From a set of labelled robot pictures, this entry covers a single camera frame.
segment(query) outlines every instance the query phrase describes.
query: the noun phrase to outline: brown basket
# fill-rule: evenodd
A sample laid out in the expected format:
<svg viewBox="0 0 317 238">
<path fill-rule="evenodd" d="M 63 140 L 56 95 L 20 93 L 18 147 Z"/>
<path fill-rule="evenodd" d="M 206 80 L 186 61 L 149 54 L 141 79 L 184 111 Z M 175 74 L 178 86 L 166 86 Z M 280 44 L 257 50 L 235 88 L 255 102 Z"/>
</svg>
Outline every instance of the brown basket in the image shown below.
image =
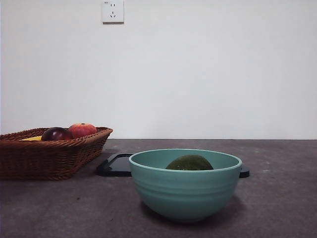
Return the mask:
<svg viewBox="0 0 317 238">
<path fill-rule="evenodd" d="M 21 140 L 40 136 L 47 129 L 0 135 L 0 179 L 68 179 L 100 155 L 112 132 L 97 127 L 97 133 L 71 140 Z"/>
</svg>

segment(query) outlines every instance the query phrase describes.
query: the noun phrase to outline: basket rim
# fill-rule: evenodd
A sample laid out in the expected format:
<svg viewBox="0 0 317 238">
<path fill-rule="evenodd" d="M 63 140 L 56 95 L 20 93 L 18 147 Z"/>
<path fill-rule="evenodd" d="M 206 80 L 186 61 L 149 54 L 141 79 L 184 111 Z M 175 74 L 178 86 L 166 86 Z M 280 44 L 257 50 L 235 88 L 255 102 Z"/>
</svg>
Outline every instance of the basket rim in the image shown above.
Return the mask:
<svg viewBox="0 0 317 238">
<path fill-rule="evenodd" d="M 49 129 L 50 127 L 39 127 L 39 128 L 34 128 L 34 129 L 29 129 L 29 130 L 23 130 L 19 132 L 13 132 L 13 133 L 7 133 L 1 135 L 1 137 L 4 136 L 11 136 L 15 134 L 24 134 L 24 133 L 29 133 L 31 131 L 36 131 L 36 130 L 43 130 L 43 129 Z M 78 137 L 70 140 L 52 140 L 52 141 L 43 141 L 43 140 L 7 140 L 7 139 L 0 139 L 0 145 L 42 145 L 42 146 L 49 146 L 49 147 L 54 147 L 54 146 L 73 146 L 73 145 L 81 145 L 84 143 L 90 143 L 95 141 L 96 139 L 99 139 L 101 137 L 109 136 L 112 132 L 113 129 L 108 128 L 108 127 L 103 127 L 103 126 L 96 126 L 97 130 L 99 130 L 97 133 L 86 135 L 83 137 Z"/>
</svg>

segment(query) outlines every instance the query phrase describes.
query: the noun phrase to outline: electrical socket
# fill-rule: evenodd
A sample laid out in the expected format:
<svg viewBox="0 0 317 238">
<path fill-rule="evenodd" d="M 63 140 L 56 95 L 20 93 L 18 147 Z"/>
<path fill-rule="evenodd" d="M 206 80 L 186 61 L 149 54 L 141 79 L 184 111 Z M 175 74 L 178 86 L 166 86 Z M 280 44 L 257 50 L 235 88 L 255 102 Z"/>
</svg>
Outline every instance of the electrical socket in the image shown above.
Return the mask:
<svg viewBox="0 0 317 238">
<path fill-rule="evenodd" d="M 124 0 L 104 0 L 103 23 L 124 23 Z"/>
</svg>

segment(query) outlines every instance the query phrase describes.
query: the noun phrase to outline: bowl rim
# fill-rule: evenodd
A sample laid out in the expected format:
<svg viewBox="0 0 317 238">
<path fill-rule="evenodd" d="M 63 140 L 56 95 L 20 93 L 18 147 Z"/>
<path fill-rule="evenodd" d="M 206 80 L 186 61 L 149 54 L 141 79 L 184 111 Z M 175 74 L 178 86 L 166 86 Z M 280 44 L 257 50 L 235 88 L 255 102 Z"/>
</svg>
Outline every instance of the bowl rim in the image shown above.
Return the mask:
<svg viewBox="0 0 317 238">
<path fill-rule="evenodd" d="M 231 167 L 226 167 L 226 168 L 221 168 L 221 169 L 214 169 L 214 170 L 170 170 L 170 169 L 161 169 L 161 168 L 155 168 L 155 167 L 150 167 L 150 166 L 146 166 L 146 165 L 141 165 L 136 163 L 135 161 L 133 161 L 132 159 L 135 156 L 138 156 L 140 154 L 144 154 L 144 153 L 149 153 L 149 152 L 154 152 L 154 151 L 165 151 L 165 150 L 190 150 L 190 151 L 204 151 L 204 152 L 212 152 L 212 153 L 217 153 L 217 154 L 222 154 L 222 155 L 227 155 L 230 157 L 235 158 L 238 161 L 238 164 L 231 166 Z M 227 170 L 233 170 L 235 168 L 238 168 L 242 165 L 242 160 L 239 159 L 238 157 L 234 156 L 234 155 L 230 155 L 227 153 L 223 153 L 223 152 L 219 152 L 219 151 L 214 151 L 214 150 L 202 150 L 202 149 L 181 149 L 181 148 L 170 148 L 170 149 L 155 149 L 155 150 L 146 150 L 146 151 L 141 151 L 138 153 L 135 153 L 133 155 L 131 155 L 129 157 L 129 162 L 135 166 L 144 168 L 144 169 L 150 169 L 150 170 L 156 170 L 156 171 L 163 171 L 163 172 L 176 172 L 176 173 L 216 173 L 216 172 L 220 172 L 220 171 L 227 171 Z"/>
</svg>

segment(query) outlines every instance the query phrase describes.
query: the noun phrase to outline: dark red apple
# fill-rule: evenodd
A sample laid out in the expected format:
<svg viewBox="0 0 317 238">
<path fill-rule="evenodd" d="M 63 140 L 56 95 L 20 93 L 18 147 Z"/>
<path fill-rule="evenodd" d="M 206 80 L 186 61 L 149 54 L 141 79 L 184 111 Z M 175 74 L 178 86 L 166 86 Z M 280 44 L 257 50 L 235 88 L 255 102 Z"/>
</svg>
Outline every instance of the dark red apple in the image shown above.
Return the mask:
<svg viewBox="0 0 317 238">
<path fill-rule="evenodd" d="M 72 125 L 68 130 L 72 133 L 74 138 L 97 133 L 97 128 L 89 123 L 77 123 Z"/>
<path fill-rule="evenodd" d="M 62 127 L 52 127 L 46 130 L 41 140 L 70 140 L 73 139 L 72 133 Z"/>
</svg>

